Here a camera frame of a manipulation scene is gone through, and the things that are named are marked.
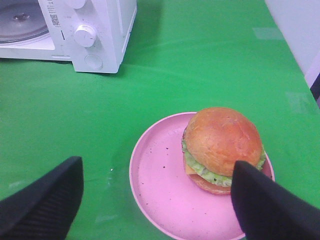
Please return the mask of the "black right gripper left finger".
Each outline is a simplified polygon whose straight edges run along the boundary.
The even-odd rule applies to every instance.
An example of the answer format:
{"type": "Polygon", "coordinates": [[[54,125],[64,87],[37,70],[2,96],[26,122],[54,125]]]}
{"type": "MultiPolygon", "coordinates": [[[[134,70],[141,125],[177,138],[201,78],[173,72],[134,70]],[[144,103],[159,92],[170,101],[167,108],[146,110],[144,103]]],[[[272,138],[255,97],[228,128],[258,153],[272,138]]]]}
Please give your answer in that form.
{"type": "Polygon", "coordinates": [[[2,240],[64,240],[83,197],[83,161],[72,156],[0,202],[2,240]]]}

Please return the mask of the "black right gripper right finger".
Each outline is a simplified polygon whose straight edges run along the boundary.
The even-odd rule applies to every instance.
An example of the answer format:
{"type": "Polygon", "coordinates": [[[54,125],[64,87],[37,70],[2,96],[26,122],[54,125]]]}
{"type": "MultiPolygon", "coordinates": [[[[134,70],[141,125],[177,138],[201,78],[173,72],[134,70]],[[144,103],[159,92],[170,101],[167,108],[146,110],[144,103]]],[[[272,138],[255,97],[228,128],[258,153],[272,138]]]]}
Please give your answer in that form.
{"type": "Polygon", "coordinates": [[[232,175],[231,201],[248,240],[318,240],[320,210],[245,161],[232,175]]]}

